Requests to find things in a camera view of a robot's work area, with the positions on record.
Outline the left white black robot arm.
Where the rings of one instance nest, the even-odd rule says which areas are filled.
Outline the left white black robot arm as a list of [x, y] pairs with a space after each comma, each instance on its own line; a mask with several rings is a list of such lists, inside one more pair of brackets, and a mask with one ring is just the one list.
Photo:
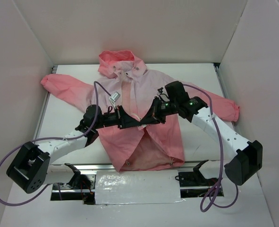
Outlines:
[[128, 115], [121, 106], [109, 107], [103, 113], [98, 105], [91, 105], [79, 125], [68, 135], [24, 143], [6, 174], [27, 194], [37, 191], [45, 184], [63, 183], [71, 189], [77, 188], [88, 178], [72, 164], [57, 166], [53, 162], [92, 144], [98, 138], [97, 130], [100, 128], [117, 126], [119, 129], [126, 129], [141, 124], [140, 120]]

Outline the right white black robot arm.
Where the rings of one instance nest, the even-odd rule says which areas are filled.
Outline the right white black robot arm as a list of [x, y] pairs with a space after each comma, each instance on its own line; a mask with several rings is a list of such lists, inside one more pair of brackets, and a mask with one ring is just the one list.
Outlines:
[[189, 97], [185, 87], [179, 81], [167, 84], [164, 88], [168, 100], [155, 97], [140, 124], [165, 123], [167, 116], [178, 114], [219, 143], [220, 157], [227, 159], [225, 175], [232, 183], [243, 185], [262, 167], [262, 144], [236, 133], [214, 113], [212, 101], [206, 103], [197, 96]]

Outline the pink hooded zip jacket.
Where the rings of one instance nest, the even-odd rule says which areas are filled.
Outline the pink hooded zip jacket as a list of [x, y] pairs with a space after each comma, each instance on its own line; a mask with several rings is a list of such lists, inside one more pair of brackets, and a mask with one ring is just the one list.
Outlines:
[[[56, 98], [84, 112], [98, 104], [102, 111], [111, 105], [109, 96], [120, 93], [118, 105], [131, 117], [141, 120], [148, 112], [158, 89], [173, 78], [157, 70], [149, 70], [143, 60], [130, 50], [104, 51], [99, 55], [101, 87], [95, 89], [70, 75], [49, 74], [42, 86]], [[98, 130], [99, 139], [113, 166], [120, 169], [125, 162], [136, 165], [163, 165], [172, 159], [184, 163], [184, 147], [177, 115], [164, 124], [119, 129], [117, 126]]]

